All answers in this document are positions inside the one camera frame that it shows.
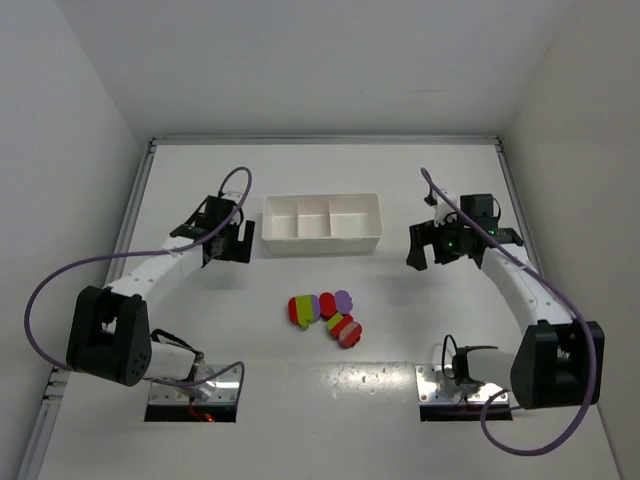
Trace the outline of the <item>purple flower lego brick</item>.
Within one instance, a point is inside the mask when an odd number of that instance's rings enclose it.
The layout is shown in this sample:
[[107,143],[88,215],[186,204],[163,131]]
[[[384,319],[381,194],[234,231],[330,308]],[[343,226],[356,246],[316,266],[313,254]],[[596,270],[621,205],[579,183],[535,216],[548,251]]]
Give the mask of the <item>purple flower lego brick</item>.
[[338,290],[334,294],[336,311],[342,315],[350,314],[353,310],[353,299],[346,290]]

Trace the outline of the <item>red rounded lego brick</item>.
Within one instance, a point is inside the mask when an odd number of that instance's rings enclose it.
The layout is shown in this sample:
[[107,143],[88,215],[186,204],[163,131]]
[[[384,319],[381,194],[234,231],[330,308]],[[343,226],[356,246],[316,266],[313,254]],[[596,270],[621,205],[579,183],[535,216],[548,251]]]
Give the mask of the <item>red rounded lego brick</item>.
[[324,320],[329,320],[337,313],[335,297],[330,292],[324,292],[319,296],[320,314]]

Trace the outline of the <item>white three-compartment container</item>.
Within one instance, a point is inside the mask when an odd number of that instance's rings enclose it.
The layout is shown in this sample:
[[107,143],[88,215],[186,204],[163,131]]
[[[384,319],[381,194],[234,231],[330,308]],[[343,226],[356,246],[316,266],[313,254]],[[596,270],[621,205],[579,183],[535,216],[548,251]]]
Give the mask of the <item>white three-compartment container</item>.
[[281,195],[263,200],[261,237],[274,255],[369,254],[382,232],[375,193]]

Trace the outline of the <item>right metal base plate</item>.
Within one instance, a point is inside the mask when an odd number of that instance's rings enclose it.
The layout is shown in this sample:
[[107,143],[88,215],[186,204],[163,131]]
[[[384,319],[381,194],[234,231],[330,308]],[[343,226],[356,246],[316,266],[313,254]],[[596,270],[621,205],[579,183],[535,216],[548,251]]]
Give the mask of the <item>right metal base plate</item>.
[[415,366],[415,378],[420,407],[481,407],[491,395],[502,390],[493,383],[457,385],[446,371],[436,364]]

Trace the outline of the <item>red green purple lego stack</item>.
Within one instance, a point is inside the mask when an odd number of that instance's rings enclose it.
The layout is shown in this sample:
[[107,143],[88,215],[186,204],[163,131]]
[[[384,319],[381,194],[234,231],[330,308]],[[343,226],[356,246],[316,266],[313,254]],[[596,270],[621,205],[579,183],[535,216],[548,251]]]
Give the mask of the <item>red green purple lego stack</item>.
[[294,296],[287,303],[287,311],[292,324],[307,330],[321,316],[319,297],[316,295]]

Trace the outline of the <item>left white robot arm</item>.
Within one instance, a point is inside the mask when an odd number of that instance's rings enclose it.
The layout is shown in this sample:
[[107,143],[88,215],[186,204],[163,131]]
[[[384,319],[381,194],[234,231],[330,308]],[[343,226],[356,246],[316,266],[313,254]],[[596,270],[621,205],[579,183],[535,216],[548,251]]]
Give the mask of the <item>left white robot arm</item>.
[[209,262],[248,263],[255,224],[239,202],[209,196],[131,272],[77,297],[66,362],[74,371],[126,386],[190,383],[202,353],[151,326],[162,300]]

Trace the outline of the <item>metal base plate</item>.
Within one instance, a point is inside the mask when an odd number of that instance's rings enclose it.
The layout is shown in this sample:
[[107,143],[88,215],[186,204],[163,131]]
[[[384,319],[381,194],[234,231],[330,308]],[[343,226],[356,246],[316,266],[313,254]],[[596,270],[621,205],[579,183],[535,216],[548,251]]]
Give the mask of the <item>metal base plate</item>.
[[245,364],[242,361],[223,366],[201,363],[195,367],[193,386],[174,386],[174,380],[152,383],[148,407],[213,407],[236,411],[244,385]]
[[493,383],[457,385],[446,371],[436,364],[415,366],[415,378],[420,407],[481,407],[491,395],[502,390]]

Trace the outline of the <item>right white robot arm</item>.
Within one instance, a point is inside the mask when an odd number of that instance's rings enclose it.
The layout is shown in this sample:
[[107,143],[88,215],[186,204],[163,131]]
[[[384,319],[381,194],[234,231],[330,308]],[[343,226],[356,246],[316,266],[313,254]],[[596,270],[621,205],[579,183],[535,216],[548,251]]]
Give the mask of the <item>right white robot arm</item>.
[[425,270],[427,247],[437,265],[469,258],[496,286],[522,331],[514,353],[493,345],[455,346],[444,370],[448,379],[458,385],[497,384],[526,409],[581,404],[588,382],[601,380],[603,329],[596,322],[580,325],[535,279],[522,238],[500,226],[500,206],[492,195],[463,195],[447,204],[430,194],[425,202],[435,215],[410,226],[407,265]]

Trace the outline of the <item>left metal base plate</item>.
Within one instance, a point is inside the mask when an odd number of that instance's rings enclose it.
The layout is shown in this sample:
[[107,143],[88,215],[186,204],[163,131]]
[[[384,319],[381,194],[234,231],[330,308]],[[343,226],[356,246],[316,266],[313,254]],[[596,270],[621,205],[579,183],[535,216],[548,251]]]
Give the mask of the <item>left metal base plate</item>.
[[193,386],[174,386],[174,380],[152,383],[148,407],[213,407],[236,411],[244,385],[245,364],[242,361],[223,366],[201,363],[195,367]]

